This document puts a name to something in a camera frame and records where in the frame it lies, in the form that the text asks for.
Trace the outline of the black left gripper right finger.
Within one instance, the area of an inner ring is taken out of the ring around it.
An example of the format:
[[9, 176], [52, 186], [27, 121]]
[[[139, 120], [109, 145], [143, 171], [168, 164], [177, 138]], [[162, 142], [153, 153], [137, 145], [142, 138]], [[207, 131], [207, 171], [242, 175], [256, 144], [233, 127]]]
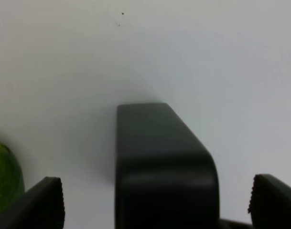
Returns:
[[291, 187], [270, 174], [255, 175], [248, 213], [255, 229], [291, 229]]

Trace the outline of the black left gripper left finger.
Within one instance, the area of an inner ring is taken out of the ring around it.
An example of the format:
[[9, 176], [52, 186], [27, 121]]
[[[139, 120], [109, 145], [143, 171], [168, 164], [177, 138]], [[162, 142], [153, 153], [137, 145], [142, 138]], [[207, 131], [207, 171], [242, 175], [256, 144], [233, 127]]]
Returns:
[[0, 229], [62, 229], [65, 204], [62, 181], [45, 177], [0, 213]]

